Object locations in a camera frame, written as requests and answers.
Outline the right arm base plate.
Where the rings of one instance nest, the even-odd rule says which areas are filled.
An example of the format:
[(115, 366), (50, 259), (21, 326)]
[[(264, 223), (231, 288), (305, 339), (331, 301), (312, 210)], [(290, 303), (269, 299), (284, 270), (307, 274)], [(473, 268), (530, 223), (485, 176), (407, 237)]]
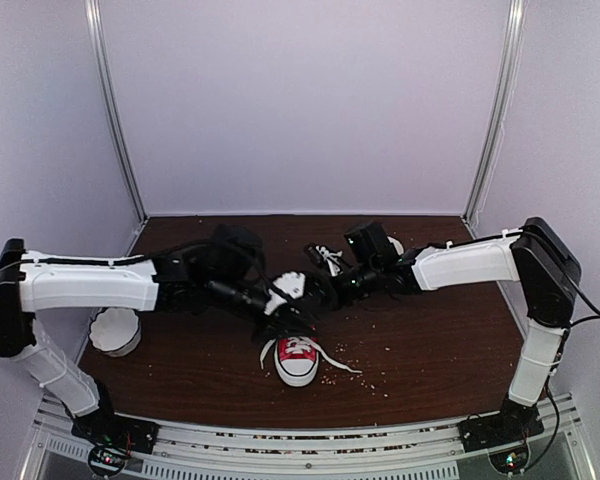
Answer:
[(529, 436), (543, 433), (544, 425), (537, 418), (522, 422), (496, 413), (472, 415), (458, 424), (458, 432), (464, 451), (468, 453), (521, 442)]

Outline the white shoelace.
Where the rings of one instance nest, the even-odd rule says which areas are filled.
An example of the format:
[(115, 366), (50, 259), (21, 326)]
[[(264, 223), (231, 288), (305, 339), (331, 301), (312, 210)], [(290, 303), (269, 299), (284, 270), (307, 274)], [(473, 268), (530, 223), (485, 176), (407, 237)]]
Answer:
[[(340, 370), (346, 370), (352, 374), (361, 374), (361, 370), (355, 370), (349, 367), (348, 365), (336, 361), (331, 358), (324, 349), (311, 337), (305, 336), (297, 336), (297, 337), (288, 337), (286, 339), (282, 339), (282, 342), (286, 343), (287, 347), (285, 350), (289, 350), (291, 354), (300, 354), (301, 352), (306, 352), (309, 350), (314, 350), (316, 353), (319, 353), (331, 366), (338, 368)], [(259, 354), (259, 363), (260, 367), (264, 368), (264, 360), (269, 350), (276, 344), (279, 343), (279, 340), (269, 340), (262, 347), (261, 352)]]

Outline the white scalloped bowl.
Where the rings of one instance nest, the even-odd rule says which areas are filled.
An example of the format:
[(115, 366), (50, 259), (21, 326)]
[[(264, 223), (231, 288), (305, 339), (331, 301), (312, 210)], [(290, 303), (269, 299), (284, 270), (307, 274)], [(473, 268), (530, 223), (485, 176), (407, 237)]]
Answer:
[(100, 353), (123, 357), (136, 349), (141, 340), (141, 323), (132, 309), (107, 308), (96, 314), (89, 339)]

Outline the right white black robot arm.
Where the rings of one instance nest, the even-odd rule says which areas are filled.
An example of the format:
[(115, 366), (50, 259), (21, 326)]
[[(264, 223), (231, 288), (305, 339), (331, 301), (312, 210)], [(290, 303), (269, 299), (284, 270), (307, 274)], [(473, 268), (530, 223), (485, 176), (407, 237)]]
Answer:
[(531, 217), (514, 230), (446, 244), (406, 249), (378, 221), (344, 235), (355, 264), (341, 262), (324, 245), (306, 254), (320, 267), (308, 275), (303, 297), (314, 308), (336, 310), (376, 292), (416, 295), (446, 287), (490, 282), (521, 285), (529, 320), (520, 359), (492, 430), (499, 440), (515, 440), (531, 424), (549, 377), (557, 369), (569, 332), (578, 325), (575, 304), (583, 301), (590, 320), (598, 309), (580, 288), (581, 266), (548, 223)]

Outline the red canvas sneaker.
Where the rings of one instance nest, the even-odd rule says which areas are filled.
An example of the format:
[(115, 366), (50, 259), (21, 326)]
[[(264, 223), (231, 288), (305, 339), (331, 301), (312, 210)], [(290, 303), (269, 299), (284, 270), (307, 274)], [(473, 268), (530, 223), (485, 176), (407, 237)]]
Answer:
[(293, 388), (308, 386), (319, 367), (319, 352), (312, 337), (287, 337), (276, 342), (274, 365), (280, 379)]

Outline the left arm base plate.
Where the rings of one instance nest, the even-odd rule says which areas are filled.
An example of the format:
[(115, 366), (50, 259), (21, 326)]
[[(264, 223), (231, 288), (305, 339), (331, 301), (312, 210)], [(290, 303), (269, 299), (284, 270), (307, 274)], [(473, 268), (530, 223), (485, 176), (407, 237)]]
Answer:
[(159, 433), (159, 426), (154, 422), (118, 415), (112, 423), (103, 425), (95, 424), (84, 417), (78, 417), (72, 423), (73, 436), (96, 446), (123, 452), (151, 454)]

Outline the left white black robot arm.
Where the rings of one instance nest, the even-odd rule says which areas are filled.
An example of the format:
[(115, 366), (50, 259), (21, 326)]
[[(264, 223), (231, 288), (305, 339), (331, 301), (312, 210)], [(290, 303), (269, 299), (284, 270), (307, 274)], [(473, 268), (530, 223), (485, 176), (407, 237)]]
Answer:
[(83, 372), (35, 321), (42, 310), (203, 311), (211, 305), (251, 319), (256, 337), (312, 335), (300, 305), (306, 277), (264, 272), (261, 239), (220, 224), (207, 239), (125, 258), (55, 257), (6, 242), (0, 256), (0, 357), (21, 361), (64, 405), (74, 424), (103, 444), (124, 433), (106, 386)]

